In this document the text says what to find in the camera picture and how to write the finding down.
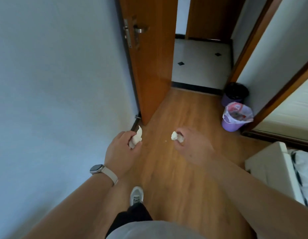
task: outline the wooden floor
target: wooden floor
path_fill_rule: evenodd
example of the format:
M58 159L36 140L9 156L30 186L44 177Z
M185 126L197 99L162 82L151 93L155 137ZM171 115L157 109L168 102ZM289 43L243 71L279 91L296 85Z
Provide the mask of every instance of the wooden floor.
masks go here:
M144 189L144 205L154 220L174 221L208 239L252 238L247 222L200 168L188 164L173 147L172 132L189 126L205 134L214 148L239 166L269 143L227 132L221 127L224 108L219 96L171 89L143 128L143 149L125 180L105 199L92 236L104 238L117 213L128 208L131 189Z

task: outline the watch screen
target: watch screen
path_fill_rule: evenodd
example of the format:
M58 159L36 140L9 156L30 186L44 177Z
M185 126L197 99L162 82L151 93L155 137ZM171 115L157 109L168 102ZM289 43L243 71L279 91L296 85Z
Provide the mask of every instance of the watch screen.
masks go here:
M94 166L90 169L90 171L91 171L91 172L92 172L92 171L96 171L96 170L100 169L101 167L102 167L102 164L94 165Z

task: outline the smartwatch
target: smartwatch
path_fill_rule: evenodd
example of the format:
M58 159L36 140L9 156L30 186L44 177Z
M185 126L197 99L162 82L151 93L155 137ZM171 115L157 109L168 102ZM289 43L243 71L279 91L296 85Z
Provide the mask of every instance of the smartwatch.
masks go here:
M119 180L117 178L117 176L115 175L115 173L113 173L111 170L109 170L107 167L105 167L103 164L97 164L94 165L91 169L90 169L90 173L91 174L97 174L97 173L104 173L106 174L108 177L110 177L110 179L113 181L113 185L115 185L117 183L117 181Z

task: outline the shoelace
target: shoelace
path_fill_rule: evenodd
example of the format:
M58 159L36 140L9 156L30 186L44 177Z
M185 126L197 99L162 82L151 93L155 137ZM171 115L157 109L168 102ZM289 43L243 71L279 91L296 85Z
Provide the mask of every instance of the shoelace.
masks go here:
M133 204L139 203L140 202L140 197L139 196L134 196L133 198Z

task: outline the forearm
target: forearm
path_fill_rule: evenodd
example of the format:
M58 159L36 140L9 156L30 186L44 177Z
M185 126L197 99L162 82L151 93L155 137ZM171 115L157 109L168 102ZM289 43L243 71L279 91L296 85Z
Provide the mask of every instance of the forearm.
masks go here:
M308 238L308 208L269 188L223 157L209 160L206 170L262 236Z
M113 185L105 174L91 176L41 220L24 239L85 238Z

